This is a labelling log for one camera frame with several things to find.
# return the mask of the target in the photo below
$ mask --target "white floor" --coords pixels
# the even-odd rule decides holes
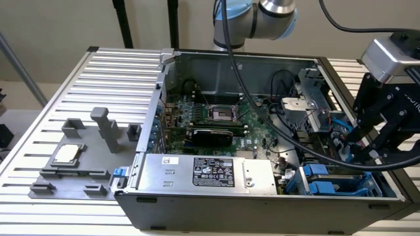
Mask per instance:
[[[58,91],[62,84],[39,83],[47,99],[50,99]],[[2,93],[7,94],[3,103],[8,109],[19,110],[42,110],[42,105],[35,99],[24,82],[0,81]]]

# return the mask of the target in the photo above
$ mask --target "metal pole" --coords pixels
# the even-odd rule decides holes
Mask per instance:
[[[43,91],[40,90],[40,87],[38,86],[38,83],[32,80],[24,66],[22,65],[16,54],[14,53],[7,40],[0,32],[0,49],[8,59],[8,61],[11,62],[12,66],[15,67],[15,70],[18,72],[18,74],[20,75],[22,80],[24,81],[24,83],[28,86],[28,89],[31,90],[35,98],[38,99],[39,103],[42,104],[42,106],[44,107],[47,105],[47,98],[46,95],[43,93]]]
[[[178,0],[168,0],[168,18],[170,18],[171,47],[179,48]]]
[[[124,0],[112,0],[118,12],[122,36],[126,48],[134,48]]]

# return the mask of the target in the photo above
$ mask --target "black pole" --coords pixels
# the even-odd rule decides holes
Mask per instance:
[[[168,18],[170,18],[171,47],[179,48],[178,0],[168,0]]]
[[[112,0],[112,4],[118,12],[124,46],[126,48],[134,48],[124,0]]]

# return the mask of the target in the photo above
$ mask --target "power supply label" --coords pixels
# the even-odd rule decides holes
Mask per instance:
[[[192,183],[202,187],[235,187],[234,160],[195,158]]]

